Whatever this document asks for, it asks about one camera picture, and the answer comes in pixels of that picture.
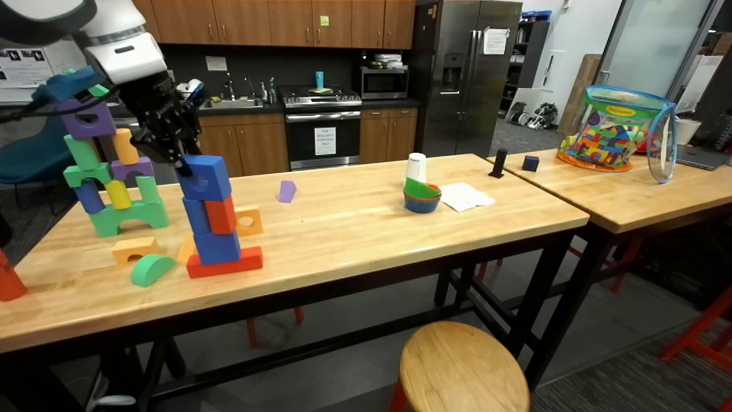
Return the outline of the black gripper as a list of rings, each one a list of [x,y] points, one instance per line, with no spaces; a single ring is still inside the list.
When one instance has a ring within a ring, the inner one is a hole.
[[[167,157],[177,173],[189,173],[186,154],[200,154],[197,103],[186,98],[167,71],[126,82],[120,98],[134,114],[132,145],[148,157]]]

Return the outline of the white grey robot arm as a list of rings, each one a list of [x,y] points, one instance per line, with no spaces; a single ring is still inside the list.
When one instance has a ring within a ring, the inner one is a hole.
[[[0,0],[0,34],[24,45],[70,37],[134,114],[132,147],[189,176],[187,157],[200,155],[197,100],[177,90],[132,0]]]

